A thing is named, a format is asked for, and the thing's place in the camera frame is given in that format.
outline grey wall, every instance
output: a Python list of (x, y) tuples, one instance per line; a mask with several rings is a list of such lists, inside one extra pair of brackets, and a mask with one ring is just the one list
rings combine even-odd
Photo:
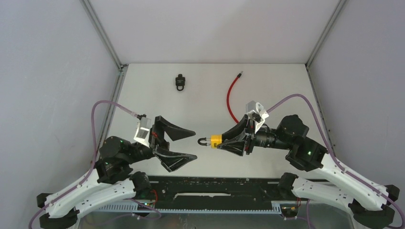
[(0, 222), (22, 229), (88, 169), (117, 69), (78, 0), (1, 1), (0, 21)]
[(339, 1), (91, 2), (123, 63), (305, 63)]
[(397, 185), (403, 208), (404, 12), (403, 0), (350, 0), (310, 69), (338, 157)]

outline purple cable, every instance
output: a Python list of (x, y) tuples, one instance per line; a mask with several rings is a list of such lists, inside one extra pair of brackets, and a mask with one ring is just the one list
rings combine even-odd
[(280, 106), (281, 104), (283, 104), (285, 101), (287, 101), (287, 100), (289, 100), (290, 98), (293, 98), (293, 97), (300, 97), (300, 98), (302, 98), (303, 100), (305, 100), (305, 102), (306, 102), (307, 105), (309, 106), (309, 108), (310, 108), (310, 110), (311, 110), (311, 113), (312, 113), (312, 115), (314, 116), (315, 123), (316, 123), (316, 125), (317, 125), (318, 130), (319, 130), (320, 136), (322, 137), (323, 143), (325, 144), (325, 146), (326, 146), (326, 148), (327, 148), (327, 150), (328, 150), (328, 152), (329, 152), (330, 157), (331, 157), (332, 160), (335, 162), (335, 164), (337, 165), (337, 167), (338, 167), (341, 171), (347, 173), (347, 174), (348, 174), (349, 176), (351, 176), (353, 179), (359, 181), (360, 183), (362, 183), (362, 184), (364, 184), (365, 186), (367, 186), (368, 188), (370, 188), (372, 191), (376, 192), (378, 195), (381, 195), (384, 199), (386, 199), (388, 202), (390, 202), (390, 203), (394, 206), (394, 208), (396, 208), (396, 210), (398, 211), (399, 215), (401, 216), (402, 223), (401, 223), (401, 225), (400, 225), (399, 227), (394, 227), (394, 226), (387, 226), (387, 227), (388, 227), (388, 228), (391, 228), (391, 229), (404, 229), (404, 228), (405, 228), (405, 224), (404, 224), (405, 215), (404, 215), (403, 211), (399, 208), (399, 206), (398, 206), (397, 204), (395, 204), (388, 196), (386, 196), (386, 195), (384, 195), (383, 193), (381, 193), (380, 190), (374, 188), (372, 185), (368, 184), (367, 182), (365, 182), (364, 180), (362, 180), (361, 178), (359, 178), (359, 177), (356, 176), (355, 174), (351, 173), (350, 171), (345, 171), (345, 168), (339, 163), (339, 161), (337, 160), (337, 158), (336, 158), (336, 156), (335, 156), (334, 151), (332, 150), (331, 146), (328, 144), (328, 141), (326, 140), (326, 137), (325, 137), (325, 135), (324, 135), (324, 133), (323, 133), (323, 131), (322, 131), (322, 128), (321, 128), (321, 126), (320, 126), (320, 124), (319, 124), (319, 121), (318, 121), (318, 118), (317, 118), (317, 116), (316, 116), (316, 113), (315, 113), (314, 108), (312, 107), (311, 103), (309, 102), (309, 100), (308, 100), (304, 95), (302, 95), (302, 94), (291, 94), (291, 95), (285, 97), (284, 99), (282, 99), (282, 100), (281, 100), (280, 102), (278, 102), (276, 105), (272, 106), (270, 109), (268, 109), (268, 110), (267, 110), (267, 113), (270, 113), (271, 111), (273, 111), (274, 109), (276, 109), (278, 106)]
[[(86, 174), (85, 178), (83, 178), (80, 182), (79, 185), (82, 185), (87, 178), (91, 175), (91, 173), (93, 172), (93, 168), (94, 168), (94, 164), (96, 163), (96, 158), (97, 158), (97, 143), (96, 143), (96, 128), (95, 128), (95, 124), (94, 124), (94, 111), (96, 110), (97, 105), (99, 104), (112, 104), (114, 106), (119, 107), (121, 110), (127, 112), (128, 114), (130, 114), (133, 117), (137, 117), (137, 114), (129, 109), (127, 109), (126, 107), (123, 107), (120, 104), (117, 104), (115, 102), (109, 101), (109, 100), (100, 100), (98, 102), (96, 102), (93, 105), (93, 109), (91, 110), (91, 132), (93, 135), (93, 160), (91, 161), (91, 166), (90, 169), (88, 171), (88, 173)], [(60, 196), (58, 196), (57, 198), (55, 198), (54, 200), (52, 200), (51, 202), (49, 202), (48, 204), (46, 204), (44, 207), (42, 207), (40, 210), (38, 210), (34, 216), (31, 218), (29, 224), (28, 224), (28, 228), (32, 229), (32, 224), (34, 222), (34, 220), (39, 216), (39, 214), (44, 211), (47, 207), (49, 207), (49, 204), (53, 204), (54, 202), (60, 200), (62, 197), (66, 196), (67, 194), (71, 193), (73, 190), (75, 190), (77, 188), (77, 186), (72, 187), (71, 189), (67, 190), (66, 192), (62, 193)]]
[[(295, 218), (295, 217), (285, 217), (285, 216), (283, 216), (283, 214), (281, 214), (281, 215), (279, 215), (279, 216), (280, 216), (281, 218), (283, 218), (283, 219), (286, 219), (286, 220), (296, 220), (296, 219), (300, 219), (300, 220), (303, 220), (303, 221), (308, 222), (306, 218), (300, 217), (300, 216), (297, 216), (297, 218)], [(309, 222), (309, 224), (310, 224), (310, 226), (311, 226), (313, 229), (316, 229), (315, 225), (313, 225), (311, 222)]]
[(306, 209), (307, 209), (307, 222), (308, 222), (308, 229), (311, 229), (311, 222), (310, 222), (310, 220), (309, 220), (309, 202), (310, 202), (311, 200), (310, 199), (308, 199), (307, 200), (307, 205), (306, 205)]
[(98, 226), (103, 226), (103, 225), (109, 224), (109, 223), (113, 222), (113, 221), (116, 220), (116, 219), (119, 219), (119, 218), (122, 218), (122, 217), (127, 217), (127, 216), (132, 216), (132, 217), (135, 217), (135, 216), (136, 216), (136, 218), (146, 219), (146, 220), (157, 220), (157, 219), (160, 219), (160, 218), (162, 217), (162, 214), (161, 214), (158, 210), (156, 210), (156, 209), (154, 209), (154, 208), (151, 208), (151, 207), (149, 207), (149, 206), (143, 205), (142, 203), (138, 202), (137, 200), (134, 200), (134, 199), (128, 199), (128, 200), (131, 200), (131, 201), (133, 201), (133, 202), (135, 202), (135, 203), (137, 203), (137, 204), (139, 204), (139, 205), (141, 205), (141, 206), (143, 206), (143, 207), (146, 207), (146, 208), (149, 209), (149, 210), (152, 210), (152, 211), (158, 213), (159, 216), (158, 216), (158, 217), (154, 217), (154, 218), (147, 218), (147, 217), (143, 217), (143, 216), (134, 215), (133, 213), (128, 213), (128, 214), (119, 215), (119, 216), (117, 216), (117, 217), (114, 217), (114, 218), (109, 219), (109, 220), (107, 220), (107, 221), (105, 221), (105, 222), (102, 222), (102, 223), (90, 223), (90, 222), (87, 220), (87, 217), (85, 217), (85, 218), (84, 218), (84, 219), (85, 219), (85, 222), (86, 222), (88, 225), (90, 225), (90, 226), (98, 227)]

